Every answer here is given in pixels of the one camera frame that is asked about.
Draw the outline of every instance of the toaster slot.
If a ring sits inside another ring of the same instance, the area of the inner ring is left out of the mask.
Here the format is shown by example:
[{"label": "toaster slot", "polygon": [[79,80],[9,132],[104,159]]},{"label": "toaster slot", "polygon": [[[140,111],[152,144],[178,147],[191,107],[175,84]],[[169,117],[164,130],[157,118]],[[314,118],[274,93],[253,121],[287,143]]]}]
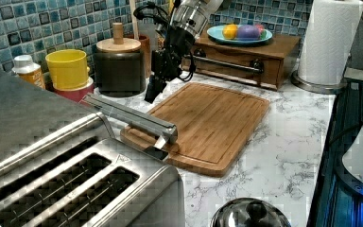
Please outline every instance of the toaster slot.
[{"label": "toaster slot", "polygon": [[135,183],[138,178],[139,176],[135,173],[118,167],[80,196],[67,203],[59,212],[44,220],[39,226],[82,226]]},{"label": "toaster slot", "polygon": [[20,177],[19,179],[13,181],[12,183],[9,183],[9,184],[1,187],[0,188],[0,201],[3,200],[4,198],[8,197],[9,195],[14,193],[15,191],[19,190],[23,186],[28,185],[29,183],[31,183],[34,180],[38,179],[43,174],[47,173],[48,171],[55,168],[56,166],[59,166],[60,164],[62,164],[64,162],[67,162],[69,159],[71,159],[72,157],[78,155],[79,153],[81,153],[85,149],[90,148],[91,146],[96,144],[98,141],[99,140],[98,140],[97,137],[89,138],[89,139],[81,142],[77,146],[65,151],[63,154],[55,157],[54,159],[47,162],[46,164],[44,164],[44,165],[30,171],[29,173],[27,173],[23,177]]},{"label": "toaster slot", "polygon": [[0,211],[1,226],[23,226],[111,163],[91,154]]}]

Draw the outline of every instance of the purple fruit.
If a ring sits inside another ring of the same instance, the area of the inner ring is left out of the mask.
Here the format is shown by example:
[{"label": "purple fruit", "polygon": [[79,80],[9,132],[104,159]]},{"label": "purple fruit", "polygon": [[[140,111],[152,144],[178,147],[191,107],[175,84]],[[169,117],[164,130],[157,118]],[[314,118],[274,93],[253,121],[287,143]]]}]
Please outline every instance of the purple fruit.
[{"label": "purple fruit", "polygon": [[260,32],[258,27],[245,25],[241,26],[237,30],[236,39],[237,40],[258,40],[260,36]]}]

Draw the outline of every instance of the wooden cutting board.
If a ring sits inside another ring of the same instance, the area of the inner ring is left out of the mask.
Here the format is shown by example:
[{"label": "wooden cutting board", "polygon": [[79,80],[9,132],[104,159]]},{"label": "wooden cutting board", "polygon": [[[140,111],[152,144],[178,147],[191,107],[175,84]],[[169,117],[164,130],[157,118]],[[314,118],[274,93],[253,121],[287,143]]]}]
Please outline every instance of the wooden cutting board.
[{"label": "wooden cutting board", "polygon": [[[229,89],[187,83],[148,113],[178,129],[176,145],[166,145],[167,163],[222,177],[267,112],[269,101]],[[121,139],[143,150],[156,138],[127,126]]]}]

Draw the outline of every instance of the red container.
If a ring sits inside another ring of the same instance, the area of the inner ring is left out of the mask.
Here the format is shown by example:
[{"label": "red container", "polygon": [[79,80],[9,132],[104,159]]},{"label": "red container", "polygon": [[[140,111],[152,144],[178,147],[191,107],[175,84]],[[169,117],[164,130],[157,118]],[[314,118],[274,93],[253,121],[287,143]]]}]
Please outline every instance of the red container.
[{"label": "red container", "polygon": [[94,92],[94,80],[92,78],[88,78],[88,82],[85,86],[76,89],[57,89],[54,86],[55,93],[64,96],[70,100],[75,102],[80,102],[87,93]]}]

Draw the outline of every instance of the orange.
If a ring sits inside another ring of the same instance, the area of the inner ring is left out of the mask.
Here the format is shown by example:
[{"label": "orange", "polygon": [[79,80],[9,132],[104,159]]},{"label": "orange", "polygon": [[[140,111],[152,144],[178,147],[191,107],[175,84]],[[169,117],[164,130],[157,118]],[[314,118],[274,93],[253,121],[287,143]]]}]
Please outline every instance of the orange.
[{"label": "orange", "polygon": [[226,40],[232,40],[237,35],[238,26],[231,24],[223,27],[222,35]]}]

